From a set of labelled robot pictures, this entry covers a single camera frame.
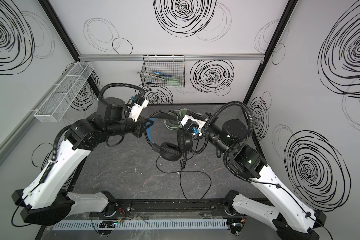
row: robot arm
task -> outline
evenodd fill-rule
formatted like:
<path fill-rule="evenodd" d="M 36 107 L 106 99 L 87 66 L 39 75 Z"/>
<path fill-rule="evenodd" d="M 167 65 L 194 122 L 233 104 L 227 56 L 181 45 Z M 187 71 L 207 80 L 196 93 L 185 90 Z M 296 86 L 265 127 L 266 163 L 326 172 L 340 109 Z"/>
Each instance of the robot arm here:
<path fill-rule="evenodd" d="M 136 95 L 131 109 L 117 98 L 100 99 L 97 112 L 87 119 L 65 127 L 56 137 L 57 143 L 67 129 L 56 157 L 25 189 L 16 190 L 12 198 L 16 205 L 24 207 L 23 221 L 40 225 L 53 225 L 68 215 L 84 212 L 103 212 L 105 216 L 115 213 L 115 199 L 107 191 L 96 194 L 75 194 L 61 190 L 64 182 L 93 151 L 110 136 L 132 133 L 141 137 L 152 126 L 149 119 L 140 117 L 148 101 Z"/>
<path fill-rule="evenodd" d="M 208 138 L 222 154 L 235 147 L 248 133 L 239 119 L 225 122 L 220 129 L 216 119 L 205 113 L 200 116 L 192 112 L 182 119 L 185 130 Z M 231 190 L 224 199 L 226 212 L 245 214 L 273 228 L 282 239 L 318 239 L 312 229 L 324 225 L 326 216 L 301 202 L 276 176 L 266 160 L 248 145 L 231 151 L 227 168 L 242 180 L 258 188 L 273 204 L 265 205 Z"/>
<path fill-rule="evenodd" d="M 125 86 L 118 83 L 109 85 Z M 12 195 L 15 204 L 24 207 L 21 212 L 24 222 L 53 225 L 66 216 L 77 213 L 102 212 L 105 216 L 115 213 L 115 199 L 107 191 L 75 194 L 61 190 L 61 187 L 99 143 L 107 141 L 110 136 L 123 136 L 127 133 L 141 137 L 152 126 L 153 121 L 139 116 L 148 104 L 142 97 L 144 90 L 140 91 L 142 94 L 135 96 L 131 110 L 121 99 L 100 98 L 97 112 L 87 119 L 76 121 L 67 129 L 64 141 L 48 166 L 27 188 L 16 190 Z M 248 130 L 239 119 L 225 122 L 222 128 L 216 126 L 218 114 L 233 105 L 245 110 Z M 282 239 L 318 239 L 312 229 L 323 225 L 326 216 L 302 203 L 278 179 L 266 160 L 244 144 L 252 133 L 251 121 L 252 115 L 246 105 L 230 102 L 213 115 L 199 115 L 188 111 L 181 124 L 184 130 L 195 135 L 194 139 L 205 137 L 204 148 L 208 142 L 213 144 L 224 154 L 223 163 L 226 168 L 238 178 L 257 187 L 274 205 L 261 204 L 231 190 L 224 199 L 224 208 L 228 214 L 249 215 L 276 230 Z"/>

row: white wall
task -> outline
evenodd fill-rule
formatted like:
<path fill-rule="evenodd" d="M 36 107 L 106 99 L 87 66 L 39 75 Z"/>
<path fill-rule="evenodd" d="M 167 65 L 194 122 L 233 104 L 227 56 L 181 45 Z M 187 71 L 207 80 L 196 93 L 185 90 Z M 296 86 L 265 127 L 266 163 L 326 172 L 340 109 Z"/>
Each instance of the white wall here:
<path fill-rule="evenodd" d="M 32 110 L 33 106 L 59 78 L 65 67 L 73 61 L 37 0 L 14 0 L 14 3 L 7 0 L 3 2 L 8 4 L 7 7 L 13 9 L 15 16 L 9 14 L 5 18 L 0 15 L 1 21 L 7 22 L 9 19 L 18 18 L 26 28 L 24 28 L 24 38 L 20 43 L 19 58 L 21 59 L 14 57 L 16 44 L 14 45 L 15 49 L 11 51 L 0 48 L 0 57 L 10 57 L 12 60 L 11 63 L 0 66 L 0 143 Z M 27 24 L 29 24 L 32 35 L 29 35 Z M 14 32 L 15 35 L 22 35 L 16 30 Z M 33 36 L 33 43 L 32 40 L 29 42 L 30 36 Z M 32 54 L 25 50 L 25 48 L 29 49 L 30 45 L 24 44 L 24 40 L 34 44 Z M 9 70 L 16 64 L 19 65 L 17 68 Z M 0 239 L 25 240 L 33 239 L 36 236 L 40 228 L 37 225 L 23 228 L 11 226 L 11 216 L 16 208 L 11 195 L 14 190 L 24 189 L 29 185 L 40 171 L 39 168 L 31 165 L 32 151 L 42 142 L 52 142 L 56 132 L 63 126 L 65 126 L 63 121 L 55 124 L 37 122 L 1 165 Z M 37 165 L 40 165 L 48 151 L 50 151 L 50 147 L 43 145 L 35 152 L 34 160 Z M 23 224 L 19 212 L 16 214 L 14 222 L 18 225 Z"/>
<path fill-rule="evenodd" d="M 160 8 L 160 2 L 170 4 Z M 264 53 L 287 0 L 197 0 L 193 1 L 193 6 L 187 3 L 190 1 L 51 1 L 80 54 L 154 55 Z M 242 101 L 259 66 L 259 61 L 205 62 L 199 64 L 198 69 L 203 71 L 196 76 L 192 71 L 195 63 L 185 62 L 184 88 L 155 87 L 164 95 L 170 95 L 172 102 L 154 103 Z M 142 70 L 143 61 L 96 62 L 93 65 L 103 85 L 142 84 L 136 72 Z M 165 72 L 158 67 L 153 70 L 177 75 L 172 67 L 165 68 Z M 109 92 L 124 100 L 130 98 L 129 92 L 123 89 Z"/>
<path fill-rule="evenodd" d="M 40 229 L 39 225 L 20 228 L 11 225 L 11 217 L 16 209 L 11 195 L 16 189 L 27 187 L 39 174 L 40 168 L 31 164 L 31 155 L 36 147 L 43 142 L 53 143 L 56 134 L 64 126 L 72 124 L 78 119 L 86 118 L 96 110 L 96 107 L 97 104 L 95 103 L 87 111 L 83 112 L 69 108 L 63 119 L 57 123 L 37 121 L 0 166 L 0 239 L 29 240 L 36 237 Z M 43 144 L 34 152 L 33 161 L 35 165 L 41 165 L 51 148 L 49 144 Z M 14 223 L 17 225 L 24 224 L 20 217 L 22 209 L 18 210 L 14 218 Z"/>
<path fill-rule="evenodd" d="M 344 14 L 355 2 L 300 1 L 290 19 L 285 58 L 268 64 L 251 99 L 268 163 L 292 191 L 302 186 L 296 189 L 301 200 L 327 211 L 325 226 L 338 240 L 360 239 L 360 98 L 354 98 L 360 97 L 360 85 L 341 86 L 360 83 L 360 77 L 349 77 L 360 74 L 350 71 L 360 71 L 360 20 L 352 25 L 360 7 Z M 336 39 L 330 32 L 341 16 Z M 327 53 L 319 55 L 323 43 Z M 324 56 L 333 62 L 325 64 Z M 317 231 L 320 239 L 330 239 L 325 230 Z"/>
<path fill-rule="evenodd" d="M 12 61 L 0 66 L 0 144 L 73 61 L 37 0 L 3 2 L 13 9 L 14 15 L 8 13 L 4 17 L 0 13 L 0 21 L 6 26 L 0 27 L 3 36 L 0 38 L 0 58 L 9 57 L 8 61 Z M 17 19 L 21 25 L 11 25 L 11 19 Z M 7 41 L 3 39 L 5 30 L 9 32 Z M 18 42 L 13 42 L 16 36 L 23 37 L 19 51 L 16 50 Z M 14 44 L 14 47 L 5 50 L 4 44 Z"/>
<path fill-rule="evenodd" d="M 132 54 L 256 53 L 253 40 L 258 31 L 279 19 L 287 4 L 287 0 L 197 0 L 192 6 L 188 1 L 161 1 L 170 2 L 164 10 L 160 0 L 50 2 L 82 55 L 129 54 L 131 45 Z"/>

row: wire basket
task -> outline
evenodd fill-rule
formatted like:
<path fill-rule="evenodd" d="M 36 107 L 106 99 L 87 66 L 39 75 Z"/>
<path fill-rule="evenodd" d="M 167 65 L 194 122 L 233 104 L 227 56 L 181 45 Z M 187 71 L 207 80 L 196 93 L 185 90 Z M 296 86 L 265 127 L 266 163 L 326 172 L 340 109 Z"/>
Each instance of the wire basket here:
<path fill-rule="evenodd" d="M 93 71 L 90 62 L 77 62 L 34 114 L 40 122 L 59 122 Z"/>
<path fill-rule="evenodd" d="M 158 84 L 164 87 L 184 88 L 183 55 L 144 55 L 140 72 L 142 86 Z"/>

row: ear cup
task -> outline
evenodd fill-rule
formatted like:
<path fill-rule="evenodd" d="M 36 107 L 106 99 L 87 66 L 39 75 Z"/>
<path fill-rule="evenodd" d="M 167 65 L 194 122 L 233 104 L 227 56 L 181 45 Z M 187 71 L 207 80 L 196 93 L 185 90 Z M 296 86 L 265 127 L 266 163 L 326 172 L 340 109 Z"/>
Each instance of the ear cup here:
<path fill-rule="evenodd" d="M 190 151 L 193 147 L 192 133 L 180 128 L 177 130 L 177 144 L 181 153 Z"/>
<path fill-rule="evenodd" d="M 160 146 L 160 155 L 168 161 L 177 161 L 181 158 L 182 153 L 179 147 L 170 142 L 163 142 Z"/>

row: headphones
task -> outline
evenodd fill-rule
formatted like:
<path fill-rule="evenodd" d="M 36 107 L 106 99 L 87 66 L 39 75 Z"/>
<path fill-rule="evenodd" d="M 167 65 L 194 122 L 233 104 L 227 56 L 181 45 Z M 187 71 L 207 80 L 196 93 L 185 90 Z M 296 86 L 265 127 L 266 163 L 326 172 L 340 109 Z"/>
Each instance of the headphones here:
<path fill-rule="evenodd" d="M 163 159 L 175 162 L 181 158 L 183 153 L 186 153 L 192 149 L 192 138 L 192 133 L 180 128 L 177 130 L 178 146 L 170 142 L 163 142 L 161 146 L 154 143 L 152 150 L 160 153 L 160 156 Z"/>

